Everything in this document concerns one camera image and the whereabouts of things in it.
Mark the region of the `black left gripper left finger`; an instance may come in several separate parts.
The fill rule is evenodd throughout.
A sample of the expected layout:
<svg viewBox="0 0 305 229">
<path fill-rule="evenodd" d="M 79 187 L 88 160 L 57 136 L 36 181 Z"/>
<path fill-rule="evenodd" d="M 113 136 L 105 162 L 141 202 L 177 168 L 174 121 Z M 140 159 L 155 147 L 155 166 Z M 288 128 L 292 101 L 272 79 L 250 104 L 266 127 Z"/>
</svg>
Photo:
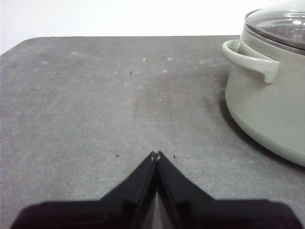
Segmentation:
<svg viewBox="0 0 305 229">
<path fill-rule="evenodd" d="M 99 200 L 48 201 L 24 208 L 13 229 L 139 229 L 154 200 L 158 154 Z"/>
</svg>

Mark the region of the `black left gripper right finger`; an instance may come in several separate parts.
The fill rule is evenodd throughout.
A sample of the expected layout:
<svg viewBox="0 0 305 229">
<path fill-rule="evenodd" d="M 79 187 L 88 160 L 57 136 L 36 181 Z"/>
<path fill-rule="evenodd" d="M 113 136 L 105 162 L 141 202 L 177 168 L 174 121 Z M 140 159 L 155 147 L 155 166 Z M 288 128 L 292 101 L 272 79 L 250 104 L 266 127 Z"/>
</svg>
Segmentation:
<svg viewBox="0 0 305 229">
<path fill-rule="evenodd" d="M 177 229 L 299 229 L 290 207 L 267 199 L 216 200 L 157 153 L 158 193 Z"/>
</svg>

